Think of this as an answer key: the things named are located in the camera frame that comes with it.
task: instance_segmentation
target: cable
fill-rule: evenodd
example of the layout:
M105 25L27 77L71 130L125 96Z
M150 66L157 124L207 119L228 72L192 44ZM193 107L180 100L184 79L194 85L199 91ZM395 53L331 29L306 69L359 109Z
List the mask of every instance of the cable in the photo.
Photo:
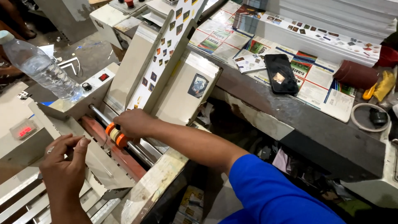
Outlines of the cable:
M386 130L386 129L388 128L388 125L389 125L390 122L391 122L391 119L390 119L390 115L389 115L389 114L387 114L387 118L388 118L387 123L386 123L383 127L381 127L381 128L378 128L378 129L370 129L370 128L367 128L367 127L361 125L361 124L357 121L357 119L355 118L355 116L354 116L355 110L356 110L358 107L360 107L360 106L369 106L369 107L378 109L379 111L382 111L382 112L384 112L384 113L387 113L383 108L381 108L381 107L379 107L379 106L376 106L376 105L373 105L373 104L369 104L369 103L360 103L360 104L355 105L355 106L352 108L352 110L351 110L351 116L350 116L350 117L351 117L352 122L354 122L354 124L355 124L357 127L359 127L359 129L362 129L362 130L367 131L367 132L382 132L382 131L384 131L384 130Z

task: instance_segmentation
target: blue sleeve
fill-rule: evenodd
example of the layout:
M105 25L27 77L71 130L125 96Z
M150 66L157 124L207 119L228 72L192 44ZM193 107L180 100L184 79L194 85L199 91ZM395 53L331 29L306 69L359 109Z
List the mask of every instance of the blue sleeve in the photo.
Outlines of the blue sleeve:
M258 223L344 223L330 208L255 155L237 159L229 181L245 210Z

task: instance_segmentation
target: black knob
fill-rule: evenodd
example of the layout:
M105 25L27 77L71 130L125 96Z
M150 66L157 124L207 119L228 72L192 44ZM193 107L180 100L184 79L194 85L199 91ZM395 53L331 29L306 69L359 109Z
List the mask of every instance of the black knob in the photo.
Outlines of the black knob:
M88 84L88 83L83 83L82 87L83 87L83 89L84 89L85 91L90 91L90 90L93 88L93 87L92 87L90 84Z

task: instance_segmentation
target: hand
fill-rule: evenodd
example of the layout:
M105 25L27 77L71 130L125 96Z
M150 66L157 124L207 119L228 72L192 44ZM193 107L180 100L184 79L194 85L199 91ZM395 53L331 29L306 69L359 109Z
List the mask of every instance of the hand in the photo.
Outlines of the hand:
M150 137L159 121L145 113L142 109L126 110L115 117L113 122L120 125L122 133L129 138Z
M73 137L68 134L60 136L46 147L45 159L39 168L50 200L79 202L86 169L87 145L90 142L84 136ZM64 154L68 151L73 151L72 161L64 159Z

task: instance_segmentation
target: smartphone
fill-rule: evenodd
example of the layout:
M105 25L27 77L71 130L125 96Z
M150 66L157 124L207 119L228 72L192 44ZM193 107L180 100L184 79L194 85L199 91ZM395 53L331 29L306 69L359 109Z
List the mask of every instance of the smartphone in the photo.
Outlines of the smartphone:
M289 58L285 54L265 55L264 62L273 93L294 95L299 92Z

